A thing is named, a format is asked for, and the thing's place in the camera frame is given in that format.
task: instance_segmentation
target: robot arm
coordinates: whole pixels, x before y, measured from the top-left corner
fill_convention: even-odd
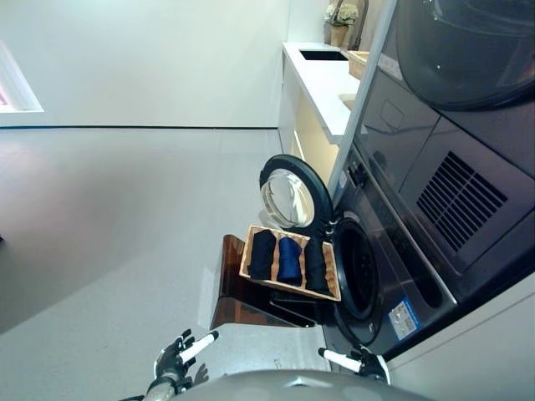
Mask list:
[[[213,331],[195,341],[187,329],[171,345],[162,349],[154,362],[154,381],[145,396],[125,398],[121,401],[169,401],[191,388],[191,377],[187,371],[195,363],[195,356],[217,340],[219,333]]]

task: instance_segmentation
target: ventilation grille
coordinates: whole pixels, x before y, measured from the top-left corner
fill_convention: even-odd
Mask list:
[[[506,201],[503,193],[449,152],[416,204],[457,252]]]

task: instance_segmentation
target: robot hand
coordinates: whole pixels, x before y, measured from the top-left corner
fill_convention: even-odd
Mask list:
[[[380,355],[375,355],[368,348],[360,345],[348,355],[342,355],[325,348],[318,350],[320,356],[349,369],[359,376],[375,378],[390,385],[390,374],[386,362]]]
[[[191,329],[185,330],[171,345],[162,349],[154,362],[154,381],[147,395],[127,400],[167,401],[185,392],[193,385],[187,371],[195,363],[195,356],[217,340],[219,333],[208,333],[198,341],[191,336]]]

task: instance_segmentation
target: wooden tray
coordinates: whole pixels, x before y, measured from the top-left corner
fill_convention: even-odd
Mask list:
[[[357,79],[362,78],[362,73],[368,62],[369,52],[348,51],[349,73]]]
[[[275,245],[275,253],[273,254],[273,264],[271,266],[271,280],[253,280],[251,279],[251,276],[249,276],[248,271],[248,267],[251,264],[252,238],[257,232],[262,230],[270,230],[277,238],[277,243]],[[280,240],[284,236],[289,236],[290,238],[295,240],[303,250],[301,252],[301,255],[299,256],[299,265],[301,266],[301,274],[303,275],[303,283],[301,284],[301,287],[295,287],[284,282],[277,281],[279,258],[278,240]],[[240,276],[245,277],[246,279],[251,280],[252,282],[256,282],[258,284],[262,284],[271,288],[276,288],[278,290],[306,295],[308,297],[329,299],[330,301],[340,302],[342,300],[342,297],[340,295],[338,275],[336,274],[336,263],[334,261],[333,246],[328,242],[324,242],[323,244],[325,266],[327,267],[325,279],[327,280],[327,285],[329,286],[329,290],[331,291],[331,294],[333,294],[333,296],[331,297],[328,295],[320,294],[319,292],[310,291],[305,288],[307,280],[304,274],[304,247],[307,245],[309,239],[310,238],[307,236],[300,236],[299,234],[293,234],[292,232],[273,230],[261,226],[249,226],[247,240],[245,241],[245,248],[243,249],[242,264],[240,265]]]

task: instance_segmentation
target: open washer door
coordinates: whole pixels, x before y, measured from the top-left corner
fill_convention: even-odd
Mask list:
[[[326,239],[334,219],[327,188],[312,167],[291,155],[275,155],[260,173],[269,216],[284,230]]]

